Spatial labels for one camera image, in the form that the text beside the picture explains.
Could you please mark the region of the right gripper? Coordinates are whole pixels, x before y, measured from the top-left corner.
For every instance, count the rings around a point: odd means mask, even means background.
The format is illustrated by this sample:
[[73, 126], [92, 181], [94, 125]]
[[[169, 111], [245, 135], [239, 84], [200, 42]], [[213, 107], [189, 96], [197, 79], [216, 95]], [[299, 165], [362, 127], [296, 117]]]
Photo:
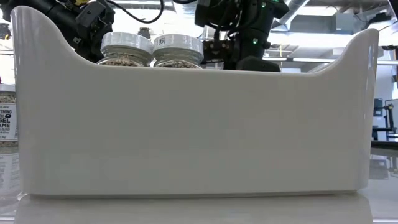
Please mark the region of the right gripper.
[[278, 64], [264, 60], [264, 52], [271, 44], [265, 33], [244, 31], [232, 40], [205, 40], [203, 64], [223, 63], [223, 70], [280, 72]]

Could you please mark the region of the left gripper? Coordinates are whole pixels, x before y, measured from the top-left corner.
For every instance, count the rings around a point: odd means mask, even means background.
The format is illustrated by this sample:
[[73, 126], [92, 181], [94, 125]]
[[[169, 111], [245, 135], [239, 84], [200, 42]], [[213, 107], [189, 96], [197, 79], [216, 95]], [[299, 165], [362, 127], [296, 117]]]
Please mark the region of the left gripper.
[[103, 36], [112, 32], [115, 11], [106, 1], [92, 1], [81, 6], [76, 21], [75, 52], [91, 62], [103, 58]]

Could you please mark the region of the white-lidded bagel seasoning jar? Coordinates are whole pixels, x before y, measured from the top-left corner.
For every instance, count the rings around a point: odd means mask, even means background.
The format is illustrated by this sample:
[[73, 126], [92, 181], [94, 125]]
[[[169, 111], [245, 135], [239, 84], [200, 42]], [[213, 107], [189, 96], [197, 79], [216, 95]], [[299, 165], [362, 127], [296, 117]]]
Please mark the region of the white-lidded bagel seasoning jar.
[[166, 34], [154, 40], [154, 67], [202, 69], [203, 42], [196, 37]]
[[108, 32], [102, 38], [98, 65], [150, 67], [153, 61], [153, 43], [138, 34]]
[[18, 145], [16, 103], [15, 86], [0, 83], [0, 147]]

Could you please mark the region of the long ceiling light bar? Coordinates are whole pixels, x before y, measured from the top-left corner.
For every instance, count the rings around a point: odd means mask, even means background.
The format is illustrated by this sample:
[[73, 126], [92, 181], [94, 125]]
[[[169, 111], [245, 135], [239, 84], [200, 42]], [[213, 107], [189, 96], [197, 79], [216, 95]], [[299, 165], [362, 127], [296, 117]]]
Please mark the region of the long ceiling light bar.
[[355, 61], [355, 60], [364, 60], [365, 62], [369, 62], [370, 64], [376, 63], [377, 65], [392, 65], [398, 66], [398, 60], [378, 60], [372, 57], [366, 59], [360, 58], [348, 58], [348, 57], [339, 57], [337, 59], [333, 58], [302, 58], [302, 57], [263, 57], [265, 61], [270, 62], [293, 62], [293, 63], [332, 63], [334, 61]]

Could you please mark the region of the black hanging fixture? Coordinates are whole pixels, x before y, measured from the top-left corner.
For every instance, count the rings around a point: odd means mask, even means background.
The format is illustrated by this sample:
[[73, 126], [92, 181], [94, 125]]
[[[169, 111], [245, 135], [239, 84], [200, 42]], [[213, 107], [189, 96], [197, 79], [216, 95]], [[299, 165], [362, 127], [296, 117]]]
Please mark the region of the black hanging fixture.
[[9, 28], [9, 24], [0, 23], [0, 39], [1, 40], [9, 40], [12, 34]]

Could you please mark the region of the pale grey plastic bin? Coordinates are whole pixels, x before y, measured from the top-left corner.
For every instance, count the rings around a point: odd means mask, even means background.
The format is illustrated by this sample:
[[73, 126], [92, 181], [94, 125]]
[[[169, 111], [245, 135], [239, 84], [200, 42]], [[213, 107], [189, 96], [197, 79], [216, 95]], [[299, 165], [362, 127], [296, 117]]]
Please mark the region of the pale grey plastic bin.
[[32, 195], [245, 195], [367, 186], [376, 29], [315, 73], [113, 67], [13, 9], [21, 184]]

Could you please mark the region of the black equipment stand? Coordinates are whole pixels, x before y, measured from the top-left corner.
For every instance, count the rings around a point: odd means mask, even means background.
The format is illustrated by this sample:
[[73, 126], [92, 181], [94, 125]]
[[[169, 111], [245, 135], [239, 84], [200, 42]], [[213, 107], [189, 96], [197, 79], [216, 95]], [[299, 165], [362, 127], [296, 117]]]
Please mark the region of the black equipment stand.
[[386, 134], [386, 140], [398, 139], [398, 126], [394, 121], [394, 100], [383, 100], [382, 98], [374, 99], [374, 118], [383, 118], [384, 127], [373, 125], [372, 138], [374, 141], [379, 140], [379, 133], [383, 132]]

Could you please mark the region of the black background table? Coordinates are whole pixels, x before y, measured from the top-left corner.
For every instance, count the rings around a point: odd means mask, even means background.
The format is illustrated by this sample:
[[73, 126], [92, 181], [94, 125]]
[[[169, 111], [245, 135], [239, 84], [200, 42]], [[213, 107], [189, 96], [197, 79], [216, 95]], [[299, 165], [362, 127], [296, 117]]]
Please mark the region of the black background table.
[[372, 148], [388, 149], [398, 151], [398, 142], [393, 141], [371, 141]]

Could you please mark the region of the slanted silver duct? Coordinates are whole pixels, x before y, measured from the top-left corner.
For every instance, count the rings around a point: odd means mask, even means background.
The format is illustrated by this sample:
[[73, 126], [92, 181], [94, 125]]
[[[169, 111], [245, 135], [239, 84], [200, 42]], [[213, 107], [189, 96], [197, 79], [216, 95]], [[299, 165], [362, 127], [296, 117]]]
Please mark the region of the slanted silver duct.
[[275, 19], [272, 23], [271, 30], [288, 32], [293, 19], [298, 14], [299, 10], [307, 5], [310, 0], [288, 0], [287, 6], [289, 12], [282, 16], [281, 19]]

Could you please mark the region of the ribbed silver duct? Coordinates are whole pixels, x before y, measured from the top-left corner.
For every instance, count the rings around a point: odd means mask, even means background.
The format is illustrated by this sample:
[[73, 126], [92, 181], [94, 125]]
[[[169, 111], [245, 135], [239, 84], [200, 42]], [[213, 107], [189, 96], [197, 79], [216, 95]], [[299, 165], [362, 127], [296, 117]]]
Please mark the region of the ribbed silver duct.
[[195, 25], [195, 9], [197, 0], [172, 0], [175, 12], [177, 13], [177, 24], [181, 28], [181, 34], [198, 37], [202, 28]]

